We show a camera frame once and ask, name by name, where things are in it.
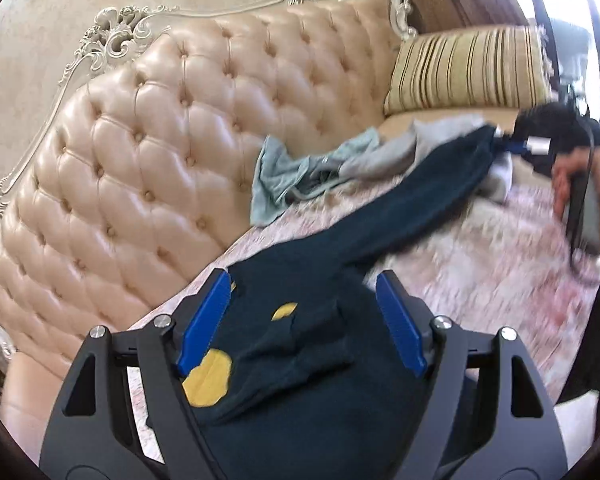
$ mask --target metal screw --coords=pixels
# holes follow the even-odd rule
[[[510,326],[503,326],[500,329],[500,335],[503,339],[506,339],[507,341],[515,341],[518,337],[518,333]]]
[[[94,339],[101,338],[104,336],[104,333],[107,331],[106,327],[102,325],[96,325],[91,330],[89,330],[89,335]]]
[[[154,317],[154,326],[156,328],[165,328],[171,324],[171,316],[169,314],[160,314]]]
[[[447,316],[436,316],[433,318],[433,326],[438,330],[449,330],[454,325]]]

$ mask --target yellow patch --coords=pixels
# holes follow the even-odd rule
[[[182,383],[189,404],[194,408],[215,405],[229,390],[230,374],[231,358],[221,350],[209,349]]]
[[[297,303],[285,303],[283,306],[281,306],[279,309],[277,309],[273,313],[271,320],[275,321],[277,319],[282,319],[283,317],[286,317],[286,316],[291,316],[293,311],[296,309],[296,306],[298,306]]]

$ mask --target gray cloth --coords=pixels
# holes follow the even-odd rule
[[[376,150],[351,157],[343,163],[339,175],[360,180],[387,178],[411,171],[440,144],[449,142],[484,126],[479,114],[462,114],[432,123],[414,120],[409,129]],[[502,203],[511,189],[513,162],[510,153],[500,153],[478,193]]]
[[[379,145],[378,131],[369,128],[332,152],[292,159],[280,140],[268,136],[253,175],[251,225],[267,226],[282,215],[291,202],[311,199],[346,182],[349,177],[338,174],[342,163]]]

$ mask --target pink leather headboard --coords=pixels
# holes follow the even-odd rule
[[[62,377],[249,227],[262,140],[321,153],[380,124],[400,38],[389,0],[188,20],[81,87],[0,224],[0,323]]]

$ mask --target black cable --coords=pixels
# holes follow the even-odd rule
[[[586,131],[587,136],[589,137],[589,160],[587,161],[586,180],[585,180],[585,184],[584,184],[584,191],[582,193],[580,203],[578,204],[578,208],[576,209],[576,222],[574,224],[576,226],[576,228],[571,231],[571,236],[570,236],[570,240],[569,240],[569,268],[571,270],[571,273],[573,274],[573,277],[576,280],[578,280],[581,284],[583,284],[585,286],[598,286],[600,284],[600,280],[592,280],[588,277],[583,276],[581,270],[578,269],[578,267],[576,266],[576,261],[574,259],[574,253],[575,253],[576,249],[580,248],[577,246],[578,245],[578,234],[579,234],[578,231],[580,230],[578,228],[578,226],[581,225],[581,223],[582,223],[582,215],[584,213],[585,197],[586,197],[586,193],[587,193],[587,187],[589,186],[589,180],[591,178],[591,171],[593,168],[593,157],[594,157],[595,149],[596,149],[596,141],[593,137],[593,132],[591,131],[591,128],[589,127],[589,125],[586,123],[586,121],[583,121],[580,118],[578,118],[577,121],[580,123],[580,125]],[[573,202],[571,202],[569,204],[570,214],[572,211],[573,211]]]

